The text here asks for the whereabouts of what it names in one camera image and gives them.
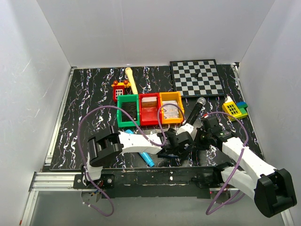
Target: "wooden stick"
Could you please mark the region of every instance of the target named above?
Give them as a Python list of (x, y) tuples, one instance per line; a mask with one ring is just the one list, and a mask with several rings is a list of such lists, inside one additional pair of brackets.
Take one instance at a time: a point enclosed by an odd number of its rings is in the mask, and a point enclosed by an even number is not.
[(136, 83), (135, 83), (135, 80), (133, 77), (133, 71), (130, 67), (126, 68), (126, 75), (127, 75), (128, 80), (130, 81), (133, 94), (138, 94)]

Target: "box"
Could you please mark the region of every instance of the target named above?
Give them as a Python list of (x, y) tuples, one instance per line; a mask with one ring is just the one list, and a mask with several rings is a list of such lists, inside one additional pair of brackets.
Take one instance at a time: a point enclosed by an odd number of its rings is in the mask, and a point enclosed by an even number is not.
[[(176, 101), (178, 106), (184, 113), (184, 107), (182, 104), (181, 94), (180, 92), (164, 92), (160, 93), (160, 102), (161, 106), (163, 105), (163, 101)], [(179, 118), (173, 119), (165, 119), (164, 118), (164, 108), (161, 109), (162, 113), (162, 124), (173, 124), (173, 123), (181, 123), (184, 121), (184, 117), (182, 116), (181, 112), (178, 110)]]
[[(117, 97), (117, 107), (122, 108), (122, 104), (126, 102), (136, 102), (137, 106), (137, 120), (135, 121), (140, 126), (140, 114), (139, 114), (139, 97), (137, 94), (131, 95), (119, 95)], [(118, 127), (132, 127), (135, 126), (132, 121), (122, 121), (122, 112), (117, 110), (117, 123)]]
[[(153, 101), (142, 104), (142, 99), (145, 97), (156, 97), (157, 103)], [(144, 93), (139, 94), (139, 112), (140, 112), (140, 125), (141, 126), (155, 126), (158, 125), (157, 113), (161, 107), (159, 93)], [(160, 122), (162, 123), (162, 113), (159, 113)]]

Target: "microphone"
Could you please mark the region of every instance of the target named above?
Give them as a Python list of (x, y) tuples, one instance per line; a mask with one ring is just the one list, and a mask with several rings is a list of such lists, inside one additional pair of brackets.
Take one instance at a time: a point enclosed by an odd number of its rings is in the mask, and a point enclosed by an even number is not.
[(206, 104), (206, 100), (205, 98), (203, 97), (200, 97), (198, 100), (197, 100), (197, 103), (196, 105), (194, 106), (192, 112), (190, 113), (187, 121), (185, 122), (190, 124), (190, 125), (193, 125), (194, 122), (196, 121), (196, 119), (198, 118), (198, 115), (200, 114), (201, 110), (202, 110), (202, 107)]

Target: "cable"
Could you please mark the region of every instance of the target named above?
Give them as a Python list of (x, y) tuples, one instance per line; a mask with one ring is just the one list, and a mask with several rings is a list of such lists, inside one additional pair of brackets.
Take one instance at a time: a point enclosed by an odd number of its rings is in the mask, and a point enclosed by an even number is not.
[(229, 183), (229, 181), (231, 180), (231, 178), (233, 177), (235, 171), (238, 169), (239, 163), (240, 163), (240, 161), (241, 161), (241, 159), (242, 159), (242, 157), (243, 157), (243, 153), (244, 153), (244, 150), (245, 150), (244, 147), (246, 146), (246, 144), (248, 143), (248, 140), (249, 140), (249, 136), (248, 136), (248, 134), (247, 134), (247, 132), (246, 132), (246, 129), (245, 129), (244, 125), (243, 125), (237, 118), (235, 118), (234, 116), (232, 116), (232, 115), (230, 115), (230, 114), (227, 114), (227, 113), (225, 113), (225, 112), (211, 112), (211, 113), (205, 114), (204, 117), (207, 116), (207, 115), (218, 114), (218, 113), (224, 114), (224, 115), (227, 115), (227, 116), (230, 116), (230, 117), (232, 117), (233, 119), (235, 119), (235, 120), (240, 124), (240, 126), (243, 128), (243, 130), (244, 130), (244, 132), (245, 132), (245, 135), (246, 135), (246, 140), (244, 141), (243, 148), (241, 149), (241, 153), (240, 153), (240, 155), (239, 155), (239, 157), (238, 157), (238, 160), (237, 160), (237, 162), (236, 162), (236, 165), (235, 165), (233, 171), (230, 173), (228, 179), (225, 181), (225, 183), (223, 184), (223, 186), (221, 187), (221, 189), (219, 190), (219, 192), (217, 193), (217, 195), (216, 195), (216, 196), (213, 198), (213, 200), (211, 201), (211, 203), (210, 203), (208, 209), (206, 210), (206, 214), (207, 214), (207, 215), (212, 214), (213, 212), (217, 211), (220, 207), (222, 207), (222, 206), (224, 206), (224, 205), (226, 205), (226, 204), (233, 204), (233, 203), (239, 201), (239, 200), (242, 199), (242, 197), (244, 197), (244, 195), (245, 195), (245, 194), (243, 194), (243, 195), (241, 195), (237, 200), (231, 202), (231, 200), (233, 200), (233, 199), (239, 194), (240, 191), (237, 191), (237, 192), (236, 192), (231, 198), (229, 198), (227, 201), (225, 201), (224, 203), (222, 203), (221, 205), (219, 205), (218, 207), (216, 207), (215, 209), (213, 209), (212, 211), (210, 211), (210, 209), (212, 208), (212, 206), (215, 204), (216, 200), (219, 198), (219, 196), (221, 195), (221, 193), (223, 192), (223, 190), (225, 189), (225, 187), (228, 185), (228, 183)]
[(94, 110), (90, 111), (88, 114), (85, 115), (85, 117), (79, 122), (79, 128), (77, 130), (77, 143), (78, 143), (78, 146), (79, 146), (79, 152), (81, 154), (81, 158), (82, 158), (82, 161), (84, 163), (84, 168), (85, 168), (85, 175), (88, 177), (89, 181), (91, 182), (91, 184), (101, 193), (103, 194), (107, 200), (110, 202), (111, 206), (112, 206), (112, 211), (111, 213), (107, 214), (107, 213), (104, 213), (102, 210), (100, 210), (98, 207), (88, 203), (88, 202), (83, 202), (84, 204), (88, 205), (89, 207), (92, 207), (93, 209), (97, 210), (99, 213), (101, 213), (102, 215), (106, 216), (106, 217), (109, 217), (111, 216), (114, 211), (115, 211), (115, 208), (114, 208), (114, 204), (112, 202), (112, 200), (110, 199), (110, 197), (106, 194), (106, 192), (104, 192), (99, 186), (97, 186), (97, 184), (94, 183), (94, 181), (91, 179), (90, 175), (89, 175), (89, 172), (87, 170), (87, 161), (86, 161), (86, 158), (85, 158), (85, 155), (84, 155), (84, 152), (82, 150), (82, 147), (81, 147), (81, 142), (80, 142), (80, 129), (83, 125), (83, 122), (87, 119), (88, 116), (92, 115), (93, 113), (97, 112), (98, 110), (101, 110), (101, 109), (104, 109), (104, 108), (114, 108), (114, 109), (117, 109), (117, 110), (120, 110), (122, 113), (124, 113), (133, 123), (134, 125), (137, 127), (137, 129), (139, 130), (139, 132), (141, 133), (141, 135), (143, 135), (143, 137), (148, 140), (151, 144), (153, 145), (156, 145), (156, 146), (159, 146), (159, 147), (162, 147), (166, 144), (166, 136), (165, 136), (165, 132), (162, 128), (162, 125), (161, 125), (161, 122), (160, 122), (160, 111), (162, 109), (162, 107), (164, 106), (167, 106), (167, 105), (172, 105), (172, 106), (175, 106), (177, 107), (183, 118), (184, 118), (184, 121), (185, 121), (185, 115), (182, 111), (182, 109), (178, 106), (178, 105), (175, 105), (175, 104), (172, 104), (172, 103), (167, 103), (167, 104), (164, 104), (162, 105), (159, 109), (158, 109), (158, 113), (157, 113), (157, 119), (158, 119), (158, 124), (159, 124), (159, 127), (161, 129), (161, 132), (162, 132), (162, 135), (163, 135), (163, 143), (162, 144), (157, 144), (155, 142), (153, 142), (152, 140), (149, 140), (147, 138), (147, 136), (145, 135), (145, 133), (140, 129), (140, 127), (137, 125), (137, 123), (134, 121), (134, 119), (123, 109), (119, 108), (119, 107), (116, 107), (116, 106), (110, 106), (110, 105), (106, 105), (106, 106), (100, 106), (100, 107), (97, 107), (95, 108)]

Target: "white backdrop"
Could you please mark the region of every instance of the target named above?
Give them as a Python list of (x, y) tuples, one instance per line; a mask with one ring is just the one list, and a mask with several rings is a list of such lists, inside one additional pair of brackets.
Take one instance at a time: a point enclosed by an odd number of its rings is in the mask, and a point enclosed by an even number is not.
[[(268, 163), (286, 168), (301, 197), (301, 2), (276, 0), (243, 58), (242, 90)], [(290, 209), (301, 225), (301, 205)]]
[(70, 65), (35, 0), (0, 1), (0, 224), (19, 225)]
[(240, 62), (274, 0), (37, 0), (72, 66)]

